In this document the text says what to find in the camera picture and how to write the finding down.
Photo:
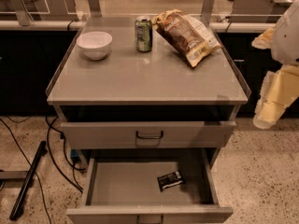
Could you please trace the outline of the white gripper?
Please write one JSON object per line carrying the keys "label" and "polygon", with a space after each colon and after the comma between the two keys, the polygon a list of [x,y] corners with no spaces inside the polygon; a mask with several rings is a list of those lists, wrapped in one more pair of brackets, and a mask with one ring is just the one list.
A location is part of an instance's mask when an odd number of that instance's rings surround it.
{"label": "white gripper", "polygon": [[[270,49],[274,27],[255,37],[251,45],[256,49]],[[258,104],[253,124],[259,129],[276,125],[285,110],[299,97],[299,67],[284,64],[273,76],[265,100]]]}

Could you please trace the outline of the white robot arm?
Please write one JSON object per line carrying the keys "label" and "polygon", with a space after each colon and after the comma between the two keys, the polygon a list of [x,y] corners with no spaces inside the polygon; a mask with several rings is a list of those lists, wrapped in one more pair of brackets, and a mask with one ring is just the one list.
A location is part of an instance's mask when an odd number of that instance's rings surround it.
{"label": "white robot arm", "polygon": [[272,59],[282,64],[276,72],[266,73],[255,108],[254,126],[269,129],[299,98],[299,0],[295,0],[276,25],[256,37],[251,45],[270,49]]}

